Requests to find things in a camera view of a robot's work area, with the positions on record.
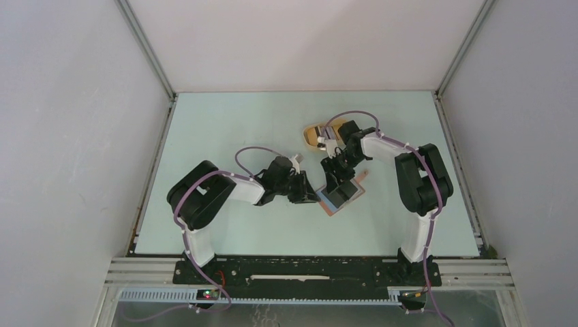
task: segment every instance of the metal frame edge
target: metal frame edge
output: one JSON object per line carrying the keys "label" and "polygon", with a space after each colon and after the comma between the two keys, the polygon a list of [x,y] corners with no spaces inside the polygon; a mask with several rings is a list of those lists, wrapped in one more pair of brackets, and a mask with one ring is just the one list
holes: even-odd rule
{"label": "metal frame edge", "polygon": [[111,327],[115,320],[120,289],[117,287],[103,287],[99,305],[91,327]]}
{"label": "metal frame edge", "polygon": [[[104,287],[207,288],[175,285],[174,265],[180,258],[113,258]],[[434,259],[440,267],[442,286],[437,290],[515,290],[506,260]],[[389,290],[421,287],[389,287]]]}
{"label": "metal frame edge", "polygon": [[474,19],[474,22],[470,26],[470,29],[468,29],[468,32],[466,33],[466,36],[463,39],[463,42],[459,46],[455,54],[455,57],[453,58],[450,64],[450,67],[448,68],[444,77],[442,78],[442,82],[440,83],[440,86],[438,87],[437,90],[438,95],[440,97],[443,96],[444,93],[446,92],[448,85],[450,84],[451,80],[453,79],[453,76],[455,75],[455,72],[457,71],[459,65],[463,61],[463,58],[468,53],[468,50],[474,43],[474,40],[478,35],[478,32],[481,30],[482,26],[484,25],[484,22],[487,20],[490,11],[493,9],[494,5],[497,2],[498,0],[484,0],[484,3],[480,7],[480,10],[478,11],[476,18]]}
{"label": "metal frame edge", "polygon": [[174,109],[177,107],[177,101],[179,96],[177,95],[170,103],[167,111],[167,115],[164,121],[164,125],[161,129],[161,133],[159,135],[159,139],[157,141],[157,146],[155,147],[155,155],[149,167],[149,175],[147,176],[146,181],[144,182],[144,187],[142,189],[142,193],[140,195],[140,201],[138,210],[136,211],[136,215],[133,218],[132,222],[132,229],[131,235],[129,237],[128,243],[125,246],[125,253],[129,253],[132,244],[134,243],[135,237],[138,237],[138,233],[142,226],[143,217],[147,211],[147,204],[149,203],[149,199],[151,197],[151,192],[153,190],[152,186],[154,183],[154,177],[157,174],[159,163],[162,155],[162,151],[164,149],[164,145],[166,142],[166,137],[168,135],[168,129],[170,127],[170,123],[172,121],[172,117],[174,115]]}
{"label": "metal frame edge", "polygon": [[470,223],[472,224],[474,233],[479,233],[479,236],[478,235],[474,236],[477,238],[481,238],[483,246],[487,249],[489,246],[489,241],[487,239],[486,229],[484,227],[483,222],[480,220],[478,212],[476,210],[476,204],[472,197],[472,192],[470,191],[470,186],[468,184],[468,179],[466,178],[466,173],[463,171],[463,166],[460,160],[461,156],[459,154],[458,146],[456,145],[455,139],[453,137],[453,133],[444,110],[444,105],[441,99],[435,93],[432,93],[432,96],[433,102],[436,105],[436,110],[438,111],[440,123],[442,124],[442,130],[444,131],[446,143],[450,151],[450,156],[452,158],[452,163],[455,169],[455,173],[457,175],[457,182],[461,189],[463,201],[466,203],[466,208],[470,216]]}
{"label": "metal frame edge", "polygon": [[124,19],[128,27],[130,28],[131,32],[133,33],[138,45],[140,46],[143,54],[147,58],[147,61],[153,68],[153,71],[156,73],[159,81],[161,82],[162,86],[165,89],[165,92],[168,98],[172,101],[175,98],[175,92],[168,81],[166,73],[164,72],[157,55],[155,54],[145,31],[140,26],[138,19],[132,9],[129,0],[115,0],[117,3],[121,14],[123,15]]}
{"label": "metal frame edge", "polygon": [[496,297],[498,298],[506,327],[529,326],[516,290],[496,291]]}

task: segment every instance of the black mounting plate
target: black mounting plate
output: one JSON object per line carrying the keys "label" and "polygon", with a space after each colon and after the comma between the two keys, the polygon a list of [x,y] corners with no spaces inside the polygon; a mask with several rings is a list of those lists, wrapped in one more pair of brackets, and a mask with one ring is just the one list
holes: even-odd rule
{"label": "black mounting plate", "polygon": [[[405,278],[405,268],[392,257],[326,256],[240,256],[217,255],[203,271],[222,283],[233,298],[269,298],[299,300],[385,300],[387,287],[423,287],[425,280],[413,275]],[[441,286],[438,265],[428,260],[432,286]],[[328,279],[252,279],[255,275],[315,275]],[[176,263],[174,284],[206,285],[188,259]]]}

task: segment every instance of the table surface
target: table surface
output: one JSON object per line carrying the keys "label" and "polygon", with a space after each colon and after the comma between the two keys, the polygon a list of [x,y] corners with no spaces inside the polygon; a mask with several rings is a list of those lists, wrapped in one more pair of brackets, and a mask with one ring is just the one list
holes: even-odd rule
{"label": "table surface", "polygon": [[[181,93],[170,123],[136,253],[178,254],[184,250],[179,228],[166,202],[169,189],[202,160],[219,169],[244,172],[234,154],[258,145],[291,156],[302,153],[302,169],[314,189],[324,185],[322,152],[303,141],[303,128],[327,121],[347,110],[366,110],[380,119],[386,135],[413,146],[438,146],[454,184],[444,207],[431,250],[439,256],[478,256],[449,150],[430,92],[256,92]],[[351,114],[360,128],[371,118]],[[248,150],[241,162],[257,173],[273,155]],[[277,196],[271,203],[252,206],[230,200],[209,224],[213,248],[233,255],[396,255],[409,212],[399,199],[395,169],[379,161],[364,161],[356,171],[369,170],[362,182],[366,193],[329,217],[319,204],[291,204]]]}

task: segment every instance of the yellow object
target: yellow object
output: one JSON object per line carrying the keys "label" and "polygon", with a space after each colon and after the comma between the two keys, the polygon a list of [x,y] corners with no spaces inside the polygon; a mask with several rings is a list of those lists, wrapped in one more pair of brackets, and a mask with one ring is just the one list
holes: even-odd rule
{"label": "yellow object", "polygon": [[[338,118],[332,121],[331,125],[329,125],[329,138],[336,139],[337,145],[344,145],[343,140],[339,136],[339,133],[337,133],[337,130],[346,122],[347,120]],[[327,135],[323,133],[324,126],[325,123],[319,123],[307,126],[303,130],[303,139],[309,150],[319,151],[319,148],[317,147],[317,144],[319,143],[317,141],[317,137],[323,136],[324,138],[327,138]]]}

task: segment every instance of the purple cable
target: purple cable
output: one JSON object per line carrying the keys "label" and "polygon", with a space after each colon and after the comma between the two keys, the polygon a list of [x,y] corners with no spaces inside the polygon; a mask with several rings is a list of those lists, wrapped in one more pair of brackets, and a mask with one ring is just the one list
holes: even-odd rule
{"label": "purple cable", "polygon": [[175,305],[174,307],[170,307],[168,309],[164,309],[163,311],[159,312],[159,313],[155,313],[154,315],[150,315],[149,317],[144,317],[144,318],[130,318],[127,317],[125,315],[125,308],[121,307],[120,308],[120,315],[121,317],[126,320],[127,322],[147,322],[149,320],[153,320],[156,319],[164,314],[167,314],[173,310],[177,310],[177,309],[184,309],[184,308],[188,308],[189,305]]}
{"label": "purple cable", "polygon": [[[174,223],[177,224],[181,228],[181,230],[185,231],[185,229],[187,228],[187,226],[184,223],[181,223],[178,219],[179,218],[179,212],[181,211],[183,204],[185,203],[187,198],[191,195],[191,193],[193,193],[193,191],[202,182],[206,181],[208,178],[215,176],[215,175],[229,175],[229,176],[235,176],[237,178],[249,180],[245,176],[236,175],[236,174],[233,174],[231,172],[225,172],[223,170],[216,170],[214,172],[210,172],[210,173],[204,175],[203,177],[201,177],[198,181],[193,183],[193,185],[191,185],[191,187],[189,187],[189,189],[185,192],[185,194],[183,195],[183,197],[181,198],[181,200],[177,204],[177,207],[174,209],[174,215],[172,216],[172,219],[174,220]],[[209,276],[207,276],[202,271],[202,269],[199,267],[199,265],[195,262],[195,259],[193,258],[193,254],[191,252],[191,247],[189,246],[189,242],[187,241],[187,234],[185,234],[185,233],[183,233],[183,242],[185,243],[185,253],[187,254],[187,257],[189,258],[189,260],[191,261],[191,263],[193,264],[193,266],[195,267],[195,269],[197,270],[199,275],[201,275],[203,278],[205,278],[211,285],[215,286],[221,292],[221,294],[225,294],[225,297],[227,298],[227,305],[224,308],[221,308],[221,309],[201,309],[199,307],[195,307],[195,309],[200,310],[200,311],[208,311],[208,312],[219,312],[219,311],[225,311],[226,309],[229,309],[231,307],[231,304],[232,304],[232,299],[229,296],[229,293],[227,293],[227,291],[221,285],[217,284],[214,280],[212,280]]]}
{"label": "purple cable", "polygon": [[250,172],[247,168],[245,168],[245,166],[243,166],[241,164],[241,162],[239,161],[239,154],[241,154],[241,152],[243,152],[245,150],[250,150],[250,149],[265,150],[265,151],[269,151],[271,153],[275,153],[276,155],[283,157],[283,155],[281,153],[278,153],[277,151],[272,150],[270,148],[266,148],[264,146],[246,146],[246,147],[242,148],[241,150],[237,151],[237,153],[235,153],[235,162],[237,163],[237,165],[239,165],[239,167],[241,167],[242,170],[246,171],[246,173],[248,173],[249,176],[251,176],[252,178],[255,178],[255,175],[253,175],[253,173]]}
{"label": "purple cable", "polygon": [[325,133],[327,134],[327,136],[329,136],[329,133],[327,133],[326,129],[329,126],[329,124],[331,123],[331,121],[333,121],[334,119],[336,119],[337,117],[343,116],[345,114],[366,114],[367,116],[370,116],[371,118],[373,118],[376,121],[376,134],[385,142],[389,142],[391,144],[397,145],[403,149],[407,149],[409,151],[411,151],[419,160],[419,162],[421,163],[423,169],[425,169],[427,176],[429,177],[429,181],[431,182],[431,186],[433,186],[433,190],[436,193],[436,198],[438,199],[438,209],[431,215],[431,218],[429,219],[429,230],[427,232],[427,239],[425,241],[425,246],[423,247],[423,275],[425,276],[425,285],[427,286],[427,291],[430,295],[431,298],[431,303],[433,303],[433,307],[436,309],[435,312],[440,316],[440,319],[448,326],[452,326],[454,327],[454,323],[453,321],[445,314],[443,314],[443,312],[441,312],[437,302],[436,302],[436,298],[434,297],[433,292],[431,291],[431,282],[429,280],[429,276],[427,275],[427,262],[426,262],[426,258],[427,258],[427,249],[429,248],[429,244],[431,243],[431,238],[434,235],[434,226],[435,226],[435,222],[436,222],[436,217],[438,215],[440,215],[440,213],[442,212],[442,208],[444,207],[444,203],[442,201],[442,194],[440,193],[440,188],[438,187],[438,184],[436,182],[436,180],[434,179],[433,174],[431,173],[431,170],[429,169],[429,166],[427,165],[427,163],[425,162],[425,159],[419,154],[419,152],[411,147],[409,144],[403,143],[401,141],[398,141],[394,138],[389,138],[387,136],[385,136],[379,129],[379,120],[378,118],[366,111],[362,111],[362,110],[351,110],[351,111],[345,111],[342,112],[341,114],[335,115],[333,118],[329,119],[329,121],[327,121],[327,123],[325,124],[325,126],[323,127],[325,130]]}

